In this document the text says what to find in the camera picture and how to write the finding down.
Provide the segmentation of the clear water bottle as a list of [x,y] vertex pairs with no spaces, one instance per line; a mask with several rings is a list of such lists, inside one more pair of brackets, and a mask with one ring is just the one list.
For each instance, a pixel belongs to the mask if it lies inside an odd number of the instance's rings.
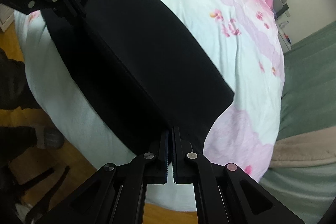
[[279,24],[279,27],[280,27],[280,28],[284,28],[288,23],[289,23],[288,20],[286,20],[286,21],[284,21],[284,22],[281,22],[281,23]]

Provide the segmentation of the green curtain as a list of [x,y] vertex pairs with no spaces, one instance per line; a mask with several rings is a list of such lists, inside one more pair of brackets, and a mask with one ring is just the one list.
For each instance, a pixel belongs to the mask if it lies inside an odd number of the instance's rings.
[[[335,24],[285,54],[278,140],[335,127]],[[335,223],[335,163],[269,168],[261,185],[305,223]]]

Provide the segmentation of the pink floral duvet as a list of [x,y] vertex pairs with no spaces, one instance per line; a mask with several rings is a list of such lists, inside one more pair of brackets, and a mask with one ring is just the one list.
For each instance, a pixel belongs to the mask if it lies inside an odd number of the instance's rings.
[[[234,162],[254,180],[267,171],[280,127],[284,55],[271,0],[161,0],[196,38],[234,91],[206,137],[204,155]],[[29,87],[55,126],[95,167],[126,164],[131,152],[70,77],[40,12],[15,12]]]

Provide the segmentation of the white nightstand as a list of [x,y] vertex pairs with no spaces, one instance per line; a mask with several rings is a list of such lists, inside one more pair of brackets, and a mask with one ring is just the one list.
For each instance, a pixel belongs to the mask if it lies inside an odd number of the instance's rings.
[[290,39],[280,27],[278,28],[278,39],[283,53],[289,52],[291,50]]

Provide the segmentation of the beige curtain panel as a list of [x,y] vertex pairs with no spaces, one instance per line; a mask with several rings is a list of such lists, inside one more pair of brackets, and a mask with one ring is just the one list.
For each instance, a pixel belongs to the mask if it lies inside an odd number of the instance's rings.
[[335,127],[276,141],[271,168],[305,168],[335,163]]

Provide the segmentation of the black pants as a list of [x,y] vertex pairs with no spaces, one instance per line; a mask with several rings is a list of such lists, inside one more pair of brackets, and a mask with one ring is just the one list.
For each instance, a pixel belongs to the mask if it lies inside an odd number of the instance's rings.
[[234,92],[160,0],[57,0],[42,11],[71,77],[134,154],[155,152],[179,128],[203,151]]

